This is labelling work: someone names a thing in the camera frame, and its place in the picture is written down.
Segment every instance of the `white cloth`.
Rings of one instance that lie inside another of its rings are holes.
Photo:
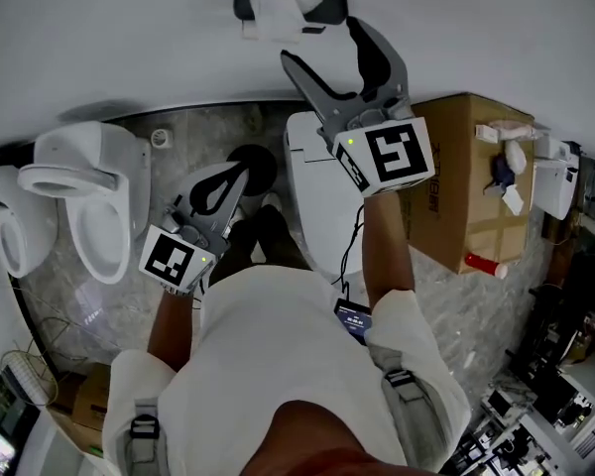
[[[339,417],[371,455],[404,465],[382,372],[335,316],[337,298],[319,274],[275,266],[214,285],[203,301],[200,341],[180,372],[143,351],[124,351],[113,362],[106,458],[116,463],[115,438],[135,416],[134,401],[159,397],[172,475],[236,475],[276,410],[299,400]],[[395,348],[434,386],[453,382],[414,293],[382,298],[367,336],[380,345],[395,337]]]

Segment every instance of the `toilet bowl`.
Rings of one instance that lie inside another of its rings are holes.
[[[18,186],[18,169],[0,166],[0,261],[20,279],[47,258],[58,236],[54,199]]]
[[[75,248],[95,279],[123,278],[148,222],[148,141],[100,122],[62,127],[36,140],[34,162],[20,169],[18,183],[64,199]]]
[[[291,115],[285,155],[308,253],[321,271],[339,275],[364,198],[340,162],[328,152],[326,142],[317,134],[319,127],[321,122],[313,112]],[[363,213],[359,222],[363,222]],[[362,268],[362,235],[360,229],[348,252],[347,275]]]

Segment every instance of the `floor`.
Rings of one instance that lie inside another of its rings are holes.
[[[160,221],[164,205],[187,173],[226,159],[239,145],[257,143],[269,148],[278,160],[275,190],[287,208],[292,234],[303,248],[282,144],[287,118],[303,109],[298,103],[235,104],[117,122],[140,138],[162,127],[174,132],[172,149],[153,151],[150,222]],[[105,286],[81,264],[61,204],[59,218],[59,240],[52,254],[21,280],[32,317],[56,364],[80,371],[92,361],[110,363],[123,349],[145,349],[163,290],[137,269],[142,237],[124,279]],[[539,237],[542,218],[543,213],[534,208],[525,256],[510,267],[504,281],[482,273],[454,275],[413,249],[418,302],[445,362],[474,408],[488,381],[506,363],[505,349],[516,348],[520,342],[533,304],[528,290],[542,282],[548,267],[552,247]],[[351,299],[366,303],[360,275],[350,278]],[[197,321],[200,303],[194,308]]]

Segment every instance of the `person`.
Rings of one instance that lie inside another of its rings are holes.
[[[153,398],[172,475],[413,476],[427,474],[407,465],[414,451],[432,452],[429,430],[443,449],[424,468],[439,470],[455,448],[469,407],[417,306],[397,194],[365,199],[362,259],[369,346],[401,353],[433,411],[404,425],[403,437],[382,369],[336,317],[339,291],[310,268],[281,211],[268,194],[252,218],[233,223],[191,356],[192,299],[165,293],[148,351],[112,363],[103,446],[113,464],[136,401]],[[251,261],[257,241],[264,265]]]

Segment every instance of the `black wire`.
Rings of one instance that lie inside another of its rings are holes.
[[[332,282],[332,285],[337,284],[339,281],[341,281],[341,293],[344,295],[346,294],[346,300],[350,301],[350,285],[348,284],[348,282],[344,279],[344,275],[346,274],[346,266],[348,265],[348,256],[350,254],[350,249],[353,248],[353,244],[355,243],[355,240],[357,239],[357,235],[359,234],[359,230],[364,227],[364,223],[362,222],[361,224],[359,223],[359,217],[361,216],[361,212],[364,209],[364,205],[362,204],[359,209],[357,210],[357,215],[355,216],[355,226],[353,228],[353,234],[350,237],[350,243],[348,244],[348,248],[346,249],[346,252],[344,252],[344,255],[341,258],[341,265],[340,265],[340,270],[339,270],[339,277]]]

